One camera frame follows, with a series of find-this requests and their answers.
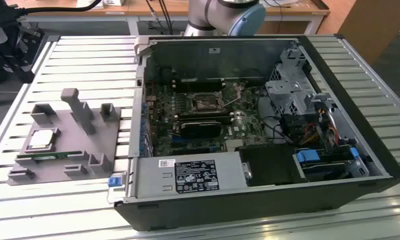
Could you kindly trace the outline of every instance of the aluminum extrusion table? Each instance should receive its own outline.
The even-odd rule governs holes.
[[[400,162],[399,98],[344,39],[311,36],[309,40]],[[105,178],[7,185],[33,122],[29,111],[37,103],[68,109],[59,101],[63,88],[79,88],[79,97],[91,108],[101,103],[121,107],[115,172],[127,169],[136,84],[133,42],[135,36],[63,36],[45,44],[33,66],[35,81],[23,86],[0,126],[0,239],[400,239],[400,184],[336,210],[151,232],[135,231],[115,211],[108,198],[123,193],[108,195]],[[324,83],[317,82],[325,92]]]

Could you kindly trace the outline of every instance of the blue release tab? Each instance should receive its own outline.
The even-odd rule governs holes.
[[[349,152],[355,159],[360,156],[357,149],[355,147],[349,148]]]
[[[112,176],[108,178],[108,187],[120,187],[123,185],[123,178],[121,176]]]
[[[296,153],[296,158],[297,158],[297,161],[299,161],[300,163],[303,163],[303,162],[305,161],[301,152]]]
[[[303,162],[313,162],[320,161],[320,157],[316,150],[301,150],[296,154],[297,161]]]

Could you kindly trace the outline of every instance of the white sticker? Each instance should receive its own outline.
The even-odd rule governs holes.
[[[105,14],[123,15],[123,14],[125,14],[125,12],[124,11],[107,11]]]
[[[208,49],[208,54],[220,54],[221,53],[221,49],[220,48],[209,48]]]
[[[161,159],[159,161],[159,168],[175,167],[175,159]]]

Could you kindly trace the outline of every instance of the white label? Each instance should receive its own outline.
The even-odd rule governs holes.
[[[105,12],[105,14],[123,15],[123,14],[125,14],[125,12],[124,11],[108,11],[108,12]]]
[[[159,168],[175,167],[175,159],[161,159],[159,161]]]
[[[211,182],[207,183],[208,186],[216,186],[217,184],[219,184],[217,181],[211,181]]]
[[[208,54],[220,54],[221,53],[221,49],[220,48],[209,48],[208,49]]]

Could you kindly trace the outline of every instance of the cable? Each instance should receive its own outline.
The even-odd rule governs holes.
[[[300,145],[307,144],[308,142],[311,142],[312,140],[315,140],[315,138],[317,137],[319,133],[315,133]]]
[[[277,133],[289,144],[299,146],[299,144],[296,144],[295,141],[281,131],[276,130],[276,126],[277,125],[275,127],[272,127],[264,121],[265,118],[276,117],[276,116],[261,117],[261,115],[260,115],[260,108],[259,108],[260,104],[259,103],[260,103],[260,96],[257,96],[257,100],[256,100],[256,114],[257,114],[257,117],[259,117],[261,123],[265,125],[267,128],[269,128],[269,130],[272,130],[273,133]]]
[[[0,91],[0,94],[19,94],[19,91]]]
[[[161,35],[165,34],[165,28],[163,27],[161,22],[157,22],[161,29],[159,29],[159,28],[155,27],[152,24],[149,24],[148,21],[143,21],[143,22],[148,25],[148,27],[149,27],[151,29],[156,30]]]
[[[279,27],[277,27],[277,34],[279,34],[280,33],[280,28],[281,28],[281,22],[283,22],[283,8],[289,9],[291,7],[289,6],[281,6],[281,4],[276,0],[272,0],[272,1],[279,5],[279,9],[280,9],[280,22],[279,22]],[[276,6],[271,5],[267,0],[264,0],[264,2],[268,4],[268,6],[276,8]]]
[[[167,4],[165,4],[164,0],[159,0],[159,3],[160,3],[164,18],[165,18],[165,23],[167,23],[169,34],[173,35],[173,29],[172,29],[172,23],[171,23],[171,17],[169,17]]]
[[[169,16],[169,11],[168,11],[168,7],[167,7],[167,3],[164,0],[160,0],[163,2],[163,6],[164,6],[164,12],[167,15],[167,20],[168,20],[168,26],[169,26],[169,32],[171,35],[173,35],[173,26],[172,26],[172,21],[171,21],[171,16]]]
[[[44,12],[85,12],[89,11],[96,5],[101,2],[101,0],[95,0],[91,5],[84,7],[32,7],[32,8],[19,8],[20,16],[33,14],[33,13],[44,13]]]
[[[163,25],[161,25],[161,21],[160,21],[160,19],[159,19],[156,10],[155,10],[152,4],[149,3],[149,0],[145,0],[145,2],[147,2],[147,4],[148,4],[148,8],[149,8],[151,15],[152,15],[153,19],[156,20],[156,22],[159,23],[163,32],[165,32],[165,28],[164,28]]]

